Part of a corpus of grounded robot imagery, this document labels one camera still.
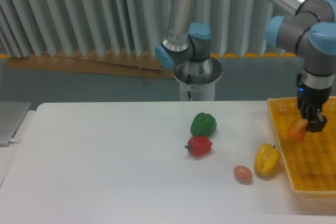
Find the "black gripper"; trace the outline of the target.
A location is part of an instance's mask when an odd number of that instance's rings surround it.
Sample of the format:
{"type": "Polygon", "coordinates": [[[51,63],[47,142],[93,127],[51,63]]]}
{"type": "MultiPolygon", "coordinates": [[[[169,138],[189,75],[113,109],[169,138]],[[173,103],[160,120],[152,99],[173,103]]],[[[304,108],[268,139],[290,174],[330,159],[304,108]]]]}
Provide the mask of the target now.
{"type": "Polygon", "coordinates": [[[307,119],[309,132],[321,132],[327,118],[322,115],[322,106],[331,93],[331,76],[314,76],[309,73],[297,74],[297,107],[301,117],[307,119]]]}

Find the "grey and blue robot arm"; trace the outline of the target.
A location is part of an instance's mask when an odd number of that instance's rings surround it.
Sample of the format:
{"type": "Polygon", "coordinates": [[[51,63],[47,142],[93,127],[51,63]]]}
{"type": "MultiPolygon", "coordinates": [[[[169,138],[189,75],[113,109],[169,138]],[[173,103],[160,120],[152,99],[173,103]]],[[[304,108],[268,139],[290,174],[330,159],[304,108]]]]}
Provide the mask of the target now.
{"type": "MultiPolygon", "coordinates": [[[[335,80],[335,1],[269,0],[286,12],[273,17],[266,29],[267,43],[304,60],[297,75],[297,107],[308,121],[307,130],[320,132],[327,123],[322,107],[335,80]]],[[[173,70],[183,101],[212,101],[222,66],[211,57],[211,29],[191,21],[196,0],[173,0],[168,29],[155,55],[173,70]]]]}

